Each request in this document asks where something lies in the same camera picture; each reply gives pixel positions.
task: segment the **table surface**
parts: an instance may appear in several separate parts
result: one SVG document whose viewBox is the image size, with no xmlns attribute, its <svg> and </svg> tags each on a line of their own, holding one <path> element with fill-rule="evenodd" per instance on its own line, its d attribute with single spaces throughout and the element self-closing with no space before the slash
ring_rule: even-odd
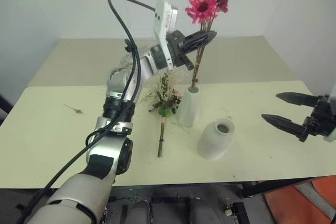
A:
<svg viewBox="0 0 336 224">
<path fill-rule="evenodd" d="M 266 123 L 262 113 L 301 123 L 311 108 L 285 103 L 276 93 L 309 93 L 301 81 L 200 85 L 201 118 L 194 127 L 167 119 L 163 158 L 157 158 L 160 116 L 144 103 L 136 106 L 130 139 L 134 142 L 129 170 L 116 186 L 240 182 L 336 174 L 336 145 L 322 137 L 301 143 Z M 41 188 L 84 147 L 101 113 L 105 87 L 29 87 L 0 127 L 0 188 Z M 76 114 L 64 104 L 81 109 Z M 205 126 L 232 118 L 235 140 L 218 161 L 203 159 L 197 141 Z M 86 165 L 82 156 L 55 183 L 59 187 Z"/>
</svg>

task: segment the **flower stem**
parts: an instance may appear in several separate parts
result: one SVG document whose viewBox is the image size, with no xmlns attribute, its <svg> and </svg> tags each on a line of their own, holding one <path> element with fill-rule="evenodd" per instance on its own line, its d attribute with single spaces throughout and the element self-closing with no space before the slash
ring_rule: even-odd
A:
<svg viewBox="0 0 336 224">
<path fill-rule="evenodd" d="M 203 21 L 201 23 L 200 31 L 210 31 L 213 21 L 214 21 L 214 18 L 212 18 L 210 22 Z M 200 69 L 200 64 L 201 64 L 202 56 L 203 56 L 203 53 L 204 53 L 204 49 L 205 49 L 205 46 L 197 49 L 196 64 L 195 64 L 195 68 L 194 68 L 194 72 L 193 72 L 193 79 L 192 79 L 192 83 L 191 83 L 192 88 L 195 88 L 196 83 L 198 82 L 197 74 L 198 74 L 198 70 Z"/>
<path fill-rule="evenodd" d="M 162 157 L 163 133 L 164 133 L 165 124 L 166 124 L 166 117 L 162 116 L 162 119 L 161 119 L 161 132 L 160 132 L 160 140 L 159 140 L 159 150 L 158 150 L 158 153 L 157 153 L 158 157 Z"/>
</svg>

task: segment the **white ceramic vase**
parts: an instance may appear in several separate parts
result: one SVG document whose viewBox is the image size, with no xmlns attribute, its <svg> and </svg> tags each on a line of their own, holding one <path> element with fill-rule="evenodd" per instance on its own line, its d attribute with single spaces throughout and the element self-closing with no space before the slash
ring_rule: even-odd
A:
<svg viewBox="0 0 336 224">
<path fill-rule="evenodd" d="M 202 157 L 215 161 L 221 158 L 233 143 L 235 126 L 229 119 L 218 119 L 204 129 L 197 149 Z"/>
<path fill-rule="evenodd" d="M 201 111 L 201 94 L 198 88 L 185 90 L 176 112 L 179 124 L 192 127 L 199 119 Z"/>
</svg>

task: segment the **vase opening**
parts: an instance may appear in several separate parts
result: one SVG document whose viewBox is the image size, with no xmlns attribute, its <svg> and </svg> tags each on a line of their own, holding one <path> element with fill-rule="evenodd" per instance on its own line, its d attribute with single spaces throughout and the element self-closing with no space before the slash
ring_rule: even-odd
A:
<svg viewBox="0 0 336 224">
<path fill-rule="evenodd" d="M 229 132 L 228 127 L 223 125 L 223 124 L 217 125 L 217 129 L 222 133 L 228 133 Z"/>
</svg>

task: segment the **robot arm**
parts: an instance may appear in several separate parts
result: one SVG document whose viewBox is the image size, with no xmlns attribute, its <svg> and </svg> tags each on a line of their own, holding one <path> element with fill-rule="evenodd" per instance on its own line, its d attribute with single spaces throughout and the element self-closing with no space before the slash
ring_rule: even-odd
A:
<svg viewBox="0 0 336 224">
<path fill-rule="evenodd" d="M 166 2 L 158 2 L 154 33 L 159 44 L 139 50 L 141 65 L 140 89 L 134 104 L 125 116 L 97 144 L 87 152 L 87 167 L 79 174 L 70 177 L 41 207 L 29 224 L 90 224 L 99 223 L 108 202 L 115 177 L 127 171 L 132 155 L 132 141 L 127 135 L 132 132 L 132 116 L 142 85 L 162 69 L 172 69 L 186 65 L 194 68 L 186 54 L 208 44 L 215 36 L 214 31 L 197 32 L 184 37 L 179 31 L 170 32 L 174 26 L 176 11 Z M 137 73 L 121 101 L 122 93 L 130 77 L 132 57 L 125 56 L 120 65 L 113 69 L 107 80 L 106 99 L 103 115 L 98 117 L 96 129 L 110 123 L 112 118 L 128 106 L 135 92 Z"/>
</svg>

